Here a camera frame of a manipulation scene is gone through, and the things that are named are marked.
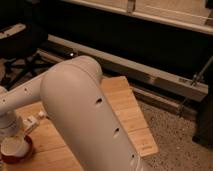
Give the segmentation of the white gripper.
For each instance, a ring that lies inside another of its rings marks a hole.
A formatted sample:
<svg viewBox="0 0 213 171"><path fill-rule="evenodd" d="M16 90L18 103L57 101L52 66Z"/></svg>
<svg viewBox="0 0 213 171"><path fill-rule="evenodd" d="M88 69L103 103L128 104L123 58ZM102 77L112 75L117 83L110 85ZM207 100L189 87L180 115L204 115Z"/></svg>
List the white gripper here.
<svg viewBox="0 0 213 171"><path fill-rule="evenodd" d="M23 129L23 120L14 111L0 116L0 140L18 135Z"/></svg>

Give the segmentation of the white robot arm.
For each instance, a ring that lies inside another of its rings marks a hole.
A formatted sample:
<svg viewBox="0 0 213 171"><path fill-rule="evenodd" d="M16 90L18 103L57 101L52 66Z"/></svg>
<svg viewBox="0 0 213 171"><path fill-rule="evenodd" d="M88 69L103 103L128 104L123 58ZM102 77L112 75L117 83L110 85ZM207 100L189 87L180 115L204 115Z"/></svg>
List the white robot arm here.
<svg viewBox="0 0 213 171"><path fill-rule="evenodd" d="M5 161L29 150L16 110L40 101L84 171L151 171L137 152L101 89L102 69L89 56L57 63L0 93L0 153Z"/></svg>

